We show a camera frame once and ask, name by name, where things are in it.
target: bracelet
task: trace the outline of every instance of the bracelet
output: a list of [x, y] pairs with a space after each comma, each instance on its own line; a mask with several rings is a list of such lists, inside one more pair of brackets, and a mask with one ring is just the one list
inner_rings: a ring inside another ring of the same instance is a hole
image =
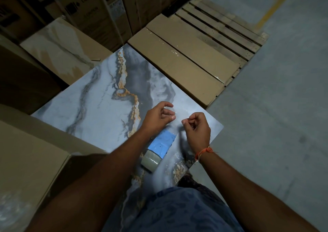
[[199, 152], [196, 153], [195, 155], [195, 160], [198, 161], [200, 156], [204, 153], [204, 152], [208, 152], [208, 153], [212, 153], [213, 152], [213, 149], [211, 147], [207, 147]]

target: gray floor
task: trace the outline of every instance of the gray floor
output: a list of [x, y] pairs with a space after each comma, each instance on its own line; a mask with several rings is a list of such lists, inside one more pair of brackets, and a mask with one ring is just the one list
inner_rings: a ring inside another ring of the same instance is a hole
[[[276, 0], [211, 0], [257, 23]], [[211, 144], [319, 230], [328, 223], [328, 0], [286, 0], [270, 37], [208, 108], [225, 127]], [[194, 178], [217, 191], [200, 164]]]

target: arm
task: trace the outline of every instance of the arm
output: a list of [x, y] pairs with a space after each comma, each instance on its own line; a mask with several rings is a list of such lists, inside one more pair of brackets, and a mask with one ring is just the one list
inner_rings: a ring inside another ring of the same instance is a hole
[[175, 119], [165, 106], [173, 107], [160, 102], [149, 110], [134, 135], [56, 196], [26, 231], [100, 231], [150, 137]]
[[[203, 113], [182, 121], [194, 153], [210, 144], [211, 129]], [[240, 223], [249, 231], [317, 231], [271, 193], [242, 176], [215, 153], [199, 159]]]

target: wooden pallet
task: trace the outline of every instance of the wooden pallet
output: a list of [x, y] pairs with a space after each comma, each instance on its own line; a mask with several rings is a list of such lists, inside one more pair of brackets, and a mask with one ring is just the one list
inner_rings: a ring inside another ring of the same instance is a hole
[[226, 86], [269, 37], [209, 0], [191, 0], [170, 18], [239, 65]]

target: forearm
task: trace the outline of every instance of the forearm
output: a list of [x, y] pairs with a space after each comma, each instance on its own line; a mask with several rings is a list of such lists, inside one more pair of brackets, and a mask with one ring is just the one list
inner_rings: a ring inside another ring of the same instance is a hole
[[138, 130], [55, 197], [28, 231], [100, 231], [149, 139]]
[[216, 154], [200, 160], [237, 219], [249, 231], [317, 231], [278, 198], [242, 176]]

